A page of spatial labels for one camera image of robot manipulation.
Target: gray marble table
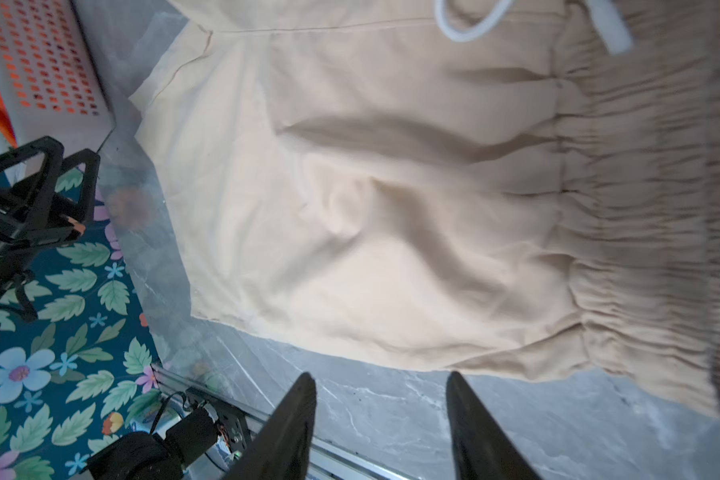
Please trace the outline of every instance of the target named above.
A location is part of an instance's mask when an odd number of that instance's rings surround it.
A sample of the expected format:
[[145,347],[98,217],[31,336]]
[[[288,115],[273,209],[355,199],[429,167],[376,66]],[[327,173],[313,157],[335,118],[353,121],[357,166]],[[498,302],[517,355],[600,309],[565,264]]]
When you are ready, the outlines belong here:
[[[264,412],[308,371],[318,384],[318,436],[415,477],[452,478],[446,373],[326,358],[192,318],[160,184],[134,140],[140,116],[127,100],[186,20],[162,0],[74,4],[116,118],[101,150],[100,186],[130,212],[113,215],[116,232],[164,365]],[[547,480],[720,480],[720,420],[628,380],[602,372],[538,385],[468,380]]]

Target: teal floral background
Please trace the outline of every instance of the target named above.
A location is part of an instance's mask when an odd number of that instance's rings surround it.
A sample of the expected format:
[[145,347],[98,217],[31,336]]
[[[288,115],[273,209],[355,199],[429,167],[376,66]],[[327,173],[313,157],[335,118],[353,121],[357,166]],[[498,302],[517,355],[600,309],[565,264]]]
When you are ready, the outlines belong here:
[[[82,173],[59,179],[76,197]],[[0,480],[67,478],[160,405],[157,360],[106,207],[76,244],[32,264],[39,319],[0,310]],[[9,291],[0,301],[17,303]]]

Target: white drawstring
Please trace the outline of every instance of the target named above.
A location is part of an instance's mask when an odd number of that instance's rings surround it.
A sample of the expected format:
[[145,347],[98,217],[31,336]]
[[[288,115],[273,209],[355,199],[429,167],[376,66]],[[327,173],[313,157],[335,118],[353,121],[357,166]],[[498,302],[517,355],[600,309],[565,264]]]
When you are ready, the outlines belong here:
[[[592,25],[603,39],[608,52],[612,55],[628,52],[632,49],[634,41],[624,19],[619,14],[611,0],[584,0],[590,10]],[[480,20],[468,30],[457,30],[448,21],[448,0],[434,0],[434,20],[442,33],[454,42],[471,42],[487,34],[496,26],[514,4],[514,0],[499,0],[487,17]]]

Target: flower center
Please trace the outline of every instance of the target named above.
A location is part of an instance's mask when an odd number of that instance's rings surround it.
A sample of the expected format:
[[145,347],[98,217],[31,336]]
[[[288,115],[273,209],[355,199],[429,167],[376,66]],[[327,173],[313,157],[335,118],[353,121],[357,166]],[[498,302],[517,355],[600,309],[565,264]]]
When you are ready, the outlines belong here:
[[14,382],[20,382],[21,380],[26,379],[29,376],[29,367],[26,365],[21,365],[16,367],[15,369],[11,370],[8,374],[8,378],[13,380]]

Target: black device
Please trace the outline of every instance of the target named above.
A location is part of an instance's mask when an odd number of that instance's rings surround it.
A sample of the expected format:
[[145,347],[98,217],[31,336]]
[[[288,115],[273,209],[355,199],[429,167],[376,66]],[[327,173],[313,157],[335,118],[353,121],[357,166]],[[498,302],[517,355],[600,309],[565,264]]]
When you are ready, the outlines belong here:
[[[456,478],[540,480],[461,374],[451,373],[445,391]],[[182,467],[189,466],[213,446],[218,436],[230,443],[225,436],[226,428],[244,427],[239,423],[241,412],[238,408],[192,389],[182,396],[185,401],[189,399],[192,402],[194,399],[195,410],[169,429],[165,439],[157,434],[129,433],[88,460],[86,470],[74,478],[179,480],[182,478]],[[216,422],[197,403],[200,398],[218,412]],[[308,373],[303,373],[221,480],[306,478],[316,407],[315,380]],[[238,442],[245,445],[246,440],[239,438]]]
[[[43,137],[0,155],[0,174],[20,162],[42,157],[40,170],[12,187],[0,187],[0,298],[16,289],[19,307],[0,309],[31,322],[38,314],[24,292],[34,278],[28,269],[39,252],[75,242],[93,218],[99,155],[82,150],[64,158],[64,146]],[[85,165],[80,196],[73,202],[56,193],[59,176]]]

